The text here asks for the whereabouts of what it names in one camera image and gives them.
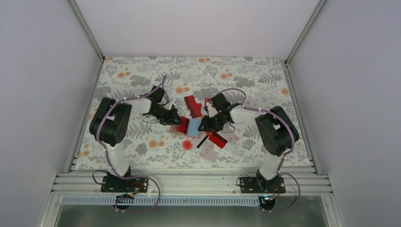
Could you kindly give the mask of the tan leather card holder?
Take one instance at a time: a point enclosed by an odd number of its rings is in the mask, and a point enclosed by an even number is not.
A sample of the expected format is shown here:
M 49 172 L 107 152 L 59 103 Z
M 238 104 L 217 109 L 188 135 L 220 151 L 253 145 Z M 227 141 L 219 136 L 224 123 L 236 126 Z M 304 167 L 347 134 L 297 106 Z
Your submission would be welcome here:
M 169 132 L 171 134 L 185 136 L 192 139 L 201 138 L 202 132 L 198 130 L 201 124 L 200 119 L 193 119 L 182 116 L 181 120 L 183 121 L 183 124 L 172 125 L 170 127 Z

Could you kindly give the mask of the red card pair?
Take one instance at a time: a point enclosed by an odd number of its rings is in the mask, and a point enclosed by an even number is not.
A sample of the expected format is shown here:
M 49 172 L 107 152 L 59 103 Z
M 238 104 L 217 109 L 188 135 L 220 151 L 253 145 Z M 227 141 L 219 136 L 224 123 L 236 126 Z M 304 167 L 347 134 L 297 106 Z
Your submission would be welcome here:
M 184 102 L 187 106 L 187 109 L 190 111 L 190 117 L 191 118 L 199 118 L 202 117 L 202 104 L 197 103 L 195 100 L 195 97 L 193 95 L 191 96 L 185 96 L 184 97 Z

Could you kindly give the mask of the red VIP card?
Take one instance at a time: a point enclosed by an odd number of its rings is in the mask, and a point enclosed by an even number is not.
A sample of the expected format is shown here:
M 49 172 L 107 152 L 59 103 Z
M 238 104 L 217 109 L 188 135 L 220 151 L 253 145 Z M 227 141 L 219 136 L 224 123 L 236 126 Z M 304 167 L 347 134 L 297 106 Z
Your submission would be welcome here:
M 205 99 L 204 99 L 204 106 L 205 106 L 205 107 L 213 106 L 213 103 L 212 103 L 212 101 L 211 101 L 210 98 L 205 98 Z

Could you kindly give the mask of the red card black stripe bottom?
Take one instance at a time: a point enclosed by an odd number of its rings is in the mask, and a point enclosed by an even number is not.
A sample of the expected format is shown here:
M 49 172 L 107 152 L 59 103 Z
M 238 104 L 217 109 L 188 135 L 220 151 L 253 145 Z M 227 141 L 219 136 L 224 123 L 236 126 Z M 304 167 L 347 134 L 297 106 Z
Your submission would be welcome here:
M 181 117 L 182 124 L 178 126 L 178 132 L 187 135 L 189 129 L 190 120 L 184 116 Z

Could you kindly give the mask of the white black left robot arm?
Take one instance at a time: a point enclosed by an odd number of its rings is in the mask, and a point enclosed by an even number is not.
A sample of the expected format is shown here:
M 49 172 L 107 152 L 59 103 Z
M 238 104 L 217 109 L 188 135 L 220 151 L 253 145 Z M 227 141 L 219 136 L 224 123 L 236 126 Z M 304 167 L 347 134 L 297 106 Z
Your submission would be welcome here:
M 92 119 L 89 132 L 104 148 L 109 165 L 108 174 L 115 176 L 113 186 L 124 192 L 131 187 L 131 167 L 124 149 L 119 144 L 124 140 L 132 114 L 150 115 L 161 125 L 181 125 L 183 120 L 175 105 L 165 108 L 160 102 L 166 92 L 154 86 L 149 93 L 116 100 L 104 97 Z

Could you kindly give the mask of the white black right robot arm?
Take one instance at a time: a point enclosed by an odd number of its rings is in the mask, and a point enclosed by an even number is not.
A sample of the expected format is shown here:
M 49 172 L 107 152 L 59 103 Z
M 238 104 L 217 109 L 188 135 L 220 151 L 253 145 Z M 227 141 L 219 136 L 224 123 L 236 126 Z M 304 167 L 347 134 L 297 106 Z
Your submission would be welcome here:
M 295 148 L 299 132 L 280 106 L 269 110 L 246 107 L 241 103 L 231 104 L 222 93 L 215 95 L 212 106 L 217 111 L 213 116 L 202 118 L 199 131 L 218 132 L 227 123 L 241 123 L 258 129 L 267 154 L 256 173 L 256 186 L 261 192 L 274 187 L 274 180 L 285 157 Z

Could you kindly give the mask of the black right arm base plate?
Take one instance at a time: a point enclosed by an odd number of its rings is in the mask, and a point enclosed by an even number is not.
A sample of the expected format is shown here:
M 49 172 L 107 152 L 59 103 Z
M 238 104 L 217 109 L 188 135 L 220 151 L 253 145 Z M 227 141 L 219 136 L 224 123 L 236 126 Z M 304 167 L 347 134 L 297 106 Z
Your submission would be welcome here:
M 286 192 L 284 179 L 278 176 L 271 180 L 265 180 L 263 177 L 240 177 L 239 186 L 241 193 L 277 194 Z

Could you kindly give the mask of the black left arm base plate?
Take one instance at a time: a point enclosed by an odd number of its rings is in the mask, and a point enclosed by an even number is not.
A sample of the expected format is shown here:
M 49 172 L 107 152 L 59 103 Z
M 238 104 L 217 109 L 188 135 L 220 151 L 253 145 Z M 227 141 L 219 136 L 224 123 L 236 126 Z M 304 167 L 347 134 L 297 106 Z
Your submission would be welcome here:
M 101 192 L 147 192 L 148 179 L 146 178 L 135 178 L 130 180 L 124 180 L 114 175 L 106 175 L 103 177 Z

